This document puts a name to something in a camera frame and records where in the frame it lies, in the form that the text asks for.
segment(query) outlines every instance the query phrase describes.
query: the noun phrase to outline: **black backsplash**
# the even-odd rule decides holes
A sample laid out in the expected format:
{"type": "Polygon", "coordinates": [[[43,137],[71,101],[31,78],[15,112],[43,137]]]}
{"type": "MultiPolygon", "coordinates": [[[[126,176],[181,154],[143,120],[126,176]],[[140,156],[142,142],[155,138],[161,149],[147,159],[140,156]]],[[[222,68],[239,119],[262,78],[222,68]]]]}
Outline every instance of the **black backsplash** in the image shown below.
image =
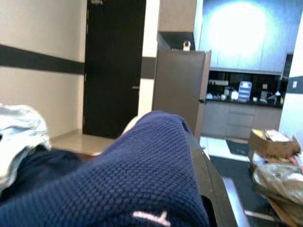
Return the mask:
{"type": "MultiPolygon", "coordinates": [[[[209,79],[228,80],[229,87],[233,87],[239,90],[239,84],[241,81],[252,82],[252,89],[250,98],[260,98],[262,85],[267,84],[268,93],[275,93],[277,90],[283,94],[286,92],[287,81],[280,82],[280,76],[256,74],[256,73],[239,73],[239,72],[223,72],[223,71],[210,71],[209,79]]],[[[213,95],[221,95],[224,93],[225,86],[208,85],[207,92],[213,95]]]]}

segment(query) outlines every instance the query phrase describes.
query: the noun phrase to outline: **light switch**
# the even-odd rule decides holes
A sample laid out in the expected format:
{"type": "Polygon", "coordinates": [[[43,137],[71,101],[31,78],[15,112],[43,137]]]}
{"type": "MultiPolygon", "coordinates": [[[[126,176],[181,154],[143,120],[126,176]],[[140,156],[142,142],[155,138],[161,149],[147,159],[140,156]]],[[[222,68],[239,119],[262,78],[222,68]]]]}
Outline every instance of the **light switch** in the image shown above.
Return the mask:
{"type": "Polygon", "coordinates": [[[298,81],[295,80],[295,81],[293,82],[293,89],[297,89],[297,84],[298,84],[298,81]]]}

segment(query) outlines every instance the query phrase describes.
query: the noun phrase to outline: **white cloth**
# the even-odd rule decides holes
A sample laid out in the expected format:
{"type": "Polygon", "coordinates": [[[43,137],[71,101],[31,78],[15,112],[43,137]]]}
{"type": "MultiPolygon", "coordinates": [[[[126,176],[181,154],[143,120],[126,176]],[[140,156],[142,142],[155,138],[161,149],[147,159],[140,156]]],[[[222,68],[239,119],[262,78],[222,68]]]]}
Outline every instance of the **white cloth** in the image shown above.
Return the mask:
{"type": "Polygon", "coordinates": [[[50,150],[46,124],[40,114],[26,105],[0,104],[0,194],[16,179],[24,157],[38,145],[50,150]]]}

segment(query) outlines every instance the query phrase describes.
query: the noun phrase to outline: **white embroidered logo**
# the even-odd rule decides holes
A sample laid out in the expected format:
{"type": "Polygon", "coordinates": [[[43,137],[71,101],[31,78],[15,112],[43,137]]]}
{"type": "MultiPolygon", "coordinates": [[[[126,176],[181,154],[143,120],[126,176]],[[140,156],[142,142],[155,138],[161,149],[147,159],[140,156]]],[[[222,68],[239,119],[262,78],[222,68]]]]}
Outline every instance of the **white embroidered logo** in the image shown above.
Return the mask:
{"type": "Polygon", "coordinates": [[[167,216],[166,211],[163,211],[160,217],[155,216],[151,213],[143,212],[143,211],[134,211],[133,212],[134,218],[143,218],[143,219],[147,219],[149,221],[157,222],[163,226],[170,227],[170,222],[166,220],[166,216],[167,216]]]}

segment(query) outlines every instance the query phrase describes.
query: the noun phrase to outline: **navy blue knit fabric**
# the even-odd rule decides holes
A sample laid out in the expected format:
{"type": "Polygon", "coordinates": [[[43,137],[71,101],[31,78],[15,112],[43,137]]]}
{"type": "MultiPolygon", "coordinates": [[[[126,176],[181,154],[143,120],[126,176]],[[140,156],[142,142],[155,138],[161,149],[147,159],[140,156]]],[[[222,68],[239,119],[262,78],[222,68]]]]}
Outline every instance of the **navy blue knit fabric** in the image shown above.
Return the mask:
{"type": "Polygon", "coordinates": [[[115,144],[58,181],[0,206],[0,226],[208,226],[180,117],[145,115],[115,144]]]}

